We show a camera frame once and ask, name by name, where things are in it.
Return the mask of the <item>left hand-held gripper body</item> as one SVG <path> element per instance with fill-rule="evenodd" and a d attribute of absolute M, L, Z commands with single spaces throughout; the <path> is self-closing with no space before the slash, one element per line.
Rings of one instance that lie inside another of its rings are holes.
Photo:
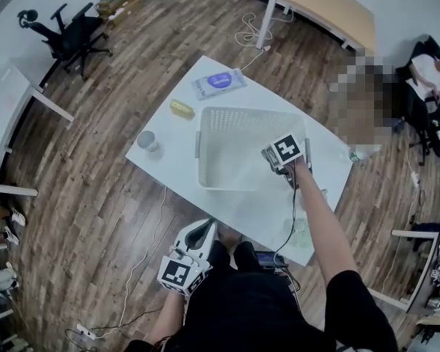
<path fill-rule="evenodd" d="M 162 258 L 157 280 L 167 290 L 189 297 L 206 279 L 211 268 L 203 257 L 172 246 L 168 255 Z"/>

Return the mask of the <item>white plastic basket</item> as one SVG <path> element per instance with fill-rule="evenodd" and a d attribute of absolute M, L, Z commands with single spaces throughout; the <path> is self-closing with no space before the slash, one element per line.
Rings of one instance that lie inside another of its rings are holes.
<path fill-rule="evenodd" d="M 299 114 L 209 106 L 199 114 L 194 157 L 201 187 L 212 191 L 282 191 L 290 186 L 261 151 L 292 135 L 301 149 L 306 129 Z"/>

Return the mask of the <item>person's left forearm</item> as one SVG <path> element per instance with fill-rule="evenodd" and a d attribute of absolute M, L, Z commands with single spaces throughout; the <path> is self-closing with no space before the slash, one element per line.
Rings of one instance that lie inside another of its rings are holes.
<path fill-rule="evenodd" d="M 183 326 L 184 308 L 185 296 L 169 291 L 161 312 L 147 336 L 147 341 L 154 345 L 177 333 Z"/>

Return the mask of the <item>person's right forearm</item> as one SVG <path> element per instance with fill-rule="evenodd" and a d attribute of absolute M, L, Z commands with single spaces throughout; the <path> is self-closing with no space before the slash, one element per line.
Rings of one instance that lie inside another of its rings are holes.
<path fill-rule="evenodd" d="M 324 282 L 330 283 L 343 271 L 356 271 L 345 231 L 318 188 L 307 164 L 297 159 L 290 167 L 294 171 L 295 183 L 301 190 L 309 232 Z"/>

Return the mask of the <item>printed paper cup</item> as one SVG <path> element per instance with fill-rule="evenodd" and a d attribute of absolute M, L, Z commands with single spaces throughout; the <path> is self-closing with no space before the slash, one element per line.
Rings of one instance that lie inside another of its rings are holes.
<path fill-rule="evenodd" d="M 139 148 L 151 153 L 159 148 L 158 140 L 152 131 L 142 131 L 136 139 Z"/>

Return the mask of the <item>person's black trousers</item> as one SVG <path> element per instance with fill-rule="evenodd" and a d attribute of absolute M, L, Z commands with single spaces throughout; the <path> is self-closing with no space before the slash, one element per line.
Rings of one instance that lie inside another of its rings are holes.
<path fill-rule="evenodd" d="M 237 269 L 243 272 L 260 272 L 261 266 L 257 260 L 254 247 L 250 241 L 242 241 L 233 252 L 233 258 Z M 227 247 L 218 240 L 213 242 L 208 262 L 214 269 L 230 267 L 230 254 Z"/>

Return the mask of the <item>clear plastic water bottle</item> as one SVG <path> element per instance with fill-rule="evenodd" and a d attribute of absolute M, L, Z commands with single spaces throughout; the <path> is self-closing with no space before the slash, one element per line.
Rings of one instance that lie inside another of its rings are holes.
<path fill-rule="evenodd" d="M 381 144 L 355 144 L 349 147 L 349 158 L 352 162 L 363 161 L 381 149 Z"/>

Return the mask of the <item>person's black shirt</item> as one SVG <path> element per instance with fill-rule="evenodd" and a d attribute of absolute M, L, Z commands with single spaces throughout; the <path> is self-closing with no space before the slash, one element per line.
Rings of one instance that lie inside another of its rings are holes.
<path fill-rule="evenodd" d="M 325 328 L 299 312 L 281 277 L 231 270 L 211 274 L 190 297 L 186 320 L 164 345 L 133 340 L 124 352 L 398 352 L 389 321 L 355 271 L 326 288 Z"/>

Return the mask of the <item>wipes packet with purple label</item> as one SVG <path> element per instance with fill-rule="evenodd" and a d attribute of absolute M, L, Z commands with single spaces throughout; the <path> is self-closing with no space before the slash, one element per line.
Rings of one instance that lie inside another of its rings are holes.
<path fill-rule="evenodd" d="M 238 68 L 199 78 L 192 81 L 191 85 L 198 100 L 206 100 L 247 86 Z"/>

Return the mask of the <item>black office chair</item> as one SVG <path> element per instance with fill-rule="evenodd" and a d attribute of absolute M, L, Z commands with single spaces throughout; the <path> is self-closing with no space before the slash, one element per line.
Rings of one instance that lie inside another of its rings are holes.
<path fill-rule="evenodd" d="M 92 36 L 103 24 L 102 18 L 86 16 L 93 3 L 83 7 L 68 25 L 63 23 L 61 15 L 66 6 L 67 4 L 63 4 L 51 16 L 51 20 L 56 20 L 58 23 L 59 32 L 38 22 L 36 10 L 21 10 L 17 15 L 18 24 L 22 29 L 31 29 L 45 38 L 43 43 L 48 46 L 53 59 L 64 63 L 63 69 L 66 73 L 69 73 L 70 66 L 80 59 L 80 77 L 86 81 L 85 62 L 89 54 L 105 53 L 109 57 L 113 55 L 109 48 L 95 47 L 99 39 L 108 40 L 109 36 L 105 32 Z"/>
<path fill-rule="evenodd" d="M 398 67 L 395 73 L 402 98 L 401 119 L 408 123 L 419 137 L 418 142 L 410 143 L 409 146 L 419 145 L 422 148 L 422 159 L 419 165 L 424 166 L 426 157 L 430 153 L 434 153 L 440 159 L 440 99 L 429 97 L 425 101 L 420 100 L 406 83 L 410 77 L 408 67 L 411 60 L 420 54 L 428 54 L 433 58 L 440 59 L 440 46 L 431 36 L 417 42 L 408 62 L 404 66 Z"/>

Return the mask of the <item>wooden-top desk with white legs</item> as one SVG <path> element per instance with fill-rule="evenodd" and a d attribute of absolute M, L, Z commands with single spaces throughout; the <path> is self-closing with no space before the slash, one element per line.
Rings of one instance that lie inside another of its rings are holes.
<path fill-rule="evenodd" d="M 357 0 L 268 0 L 255 47 L 262 49 L 276 3 L 282 1 L 328 29 L 356 51 L 373 55 L 376 49 L 374 14 Z"/>

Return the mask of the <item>dark desk with white legs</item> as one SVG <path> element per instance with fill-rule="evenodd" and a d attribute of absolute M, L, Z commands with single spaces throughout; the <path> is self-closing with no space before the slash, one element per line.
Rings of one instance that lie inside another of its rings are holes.
<path fill-rule="evenodd" d="M 378 299 L 379 301 L 385 302 L 393 307 L 398 308 L 399 310 L 404 311 L 406 314 L 415 310 L 414 305 L 416 304 L 416 299 L 419 296 L 422 287 L 425 283 L 430 283 L 430 274 L 429 270 L 433 267 L 433 262 L 436 255 L 436 249 L 439 245 L 439 233 L 438 232 L 417 232 L 411 230 L 392 230 L 391 235 L 399 238 L 413 238 L 417 239 L 428 239 L 431 242 L 430 251 L 428 253 L 428 257 L 426 258 L 425 265 L 423 266 L 422 273 L 418 279 L 418 282 L 414 288 L 413 293 L 411 294 L 409 299 L 404 301 L 397 300 L 395 298 L 391 298 L 383 293 L 378 292 L 372 288 L 368 288 L 370 294 Z"/>

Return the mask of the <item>black cloth bundle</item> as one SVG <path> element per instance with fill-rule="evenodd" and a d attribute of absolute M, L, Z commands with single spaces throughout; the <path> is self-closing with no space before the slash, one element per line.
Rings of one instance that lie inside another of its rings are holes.
<path fill-rule="evenodd" d="M 414 223 L 411 226 L 412 231 L 416 232 L 438 232 L 440 233 L 440 223 Z"/>

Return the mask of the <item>grey cloth bundle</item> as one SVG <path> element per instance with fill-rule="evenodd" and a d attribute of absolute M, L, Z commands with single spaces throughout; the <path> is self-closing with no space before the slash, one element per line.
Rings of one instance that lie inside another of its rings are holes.
<path fill-rule="evenodd" d="M 0 291 L 13 288 L 17 283 L 18 275 L 9 268 L 0 270 Z"/>

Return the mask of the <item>cardboard boxes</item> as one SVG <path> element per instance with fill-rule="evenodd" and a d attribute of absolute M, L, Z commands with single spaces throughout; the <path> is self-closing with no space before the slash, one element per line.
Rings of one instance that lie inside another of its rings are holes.
<path fill-rule="evenodd" d="M 95 5 L 95 10 L 107 26 L 114 28 L 141 7 L 142 0 L 100 0 Z"/>

